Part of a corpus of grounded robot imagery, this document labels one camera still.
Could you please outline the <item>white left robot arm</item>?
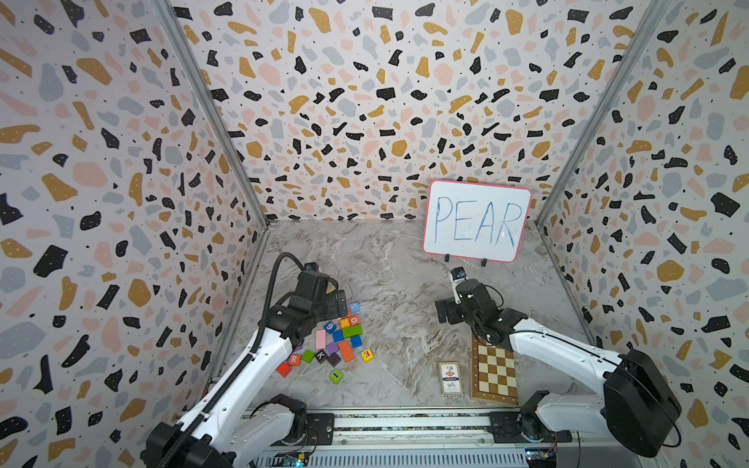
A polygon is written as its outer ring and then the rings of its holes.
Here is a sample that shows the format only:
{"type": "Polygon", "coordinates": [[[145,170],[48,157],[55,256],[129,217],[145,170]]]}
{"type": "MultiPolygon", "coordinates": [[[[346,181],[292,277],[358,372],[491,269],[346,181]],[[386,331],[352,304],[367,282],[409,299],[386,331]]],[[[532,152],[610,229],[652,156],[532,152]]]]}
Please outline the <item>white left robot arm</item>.
{"type": "Polygon", "coordinates": [[[140,456],[148,467],[250,467],[262,454],[302,463],[332,442],[332,415],[309,417],[306,404],[279,394],[251,405],[273,374],[324,322],[347,314],[344,290],[314,262],[277,257],[259,327],[218,383],[177,423],[158,424],[140,456]]]}

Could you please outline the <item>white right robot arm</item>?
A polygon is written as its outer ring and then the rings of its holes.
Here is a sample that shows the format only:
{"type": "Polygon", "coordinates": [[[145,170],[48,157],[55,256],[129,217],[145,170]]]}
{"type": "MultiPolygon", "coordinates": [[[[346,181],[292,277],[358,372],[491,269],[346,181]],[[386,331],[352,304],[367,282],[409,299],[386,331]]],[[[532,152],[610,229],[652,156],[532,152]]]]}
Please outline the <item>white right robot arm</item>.
{"type": "Polygon", "coordinates": [[[514,421],[499,423],[493,433],[507,430],[531,443],[547,442],[564,431],[611,436],[648,458],[667,447],[682,408],[649,355],[636,349],[616,353],[571,339],[523,312],[499,307],[491,296],[493,287],[467,278],[462,268],[450,276],[452,297],[435,303],[440,323],[464,323],[480,343],[534,358],[591,391],[536,391],[514,421]]]}

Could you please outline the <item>yellow E letter block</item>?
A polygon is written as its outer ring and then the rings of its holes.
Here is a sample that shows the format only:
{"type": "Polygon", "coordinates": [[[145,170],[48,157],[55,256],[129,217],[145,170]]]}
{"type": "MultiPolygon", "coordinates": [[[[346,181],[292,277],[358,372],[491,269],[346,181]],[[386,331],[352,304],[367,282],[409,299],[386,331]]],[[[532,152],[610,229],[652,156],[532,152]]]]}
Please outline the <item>yellow E letter block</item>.
{"type": "Polygon", "coordinates": [[[374,353],[371,349],[366,349],[361,353],[361,357],[365,363],[374,360],[374,353]]]}

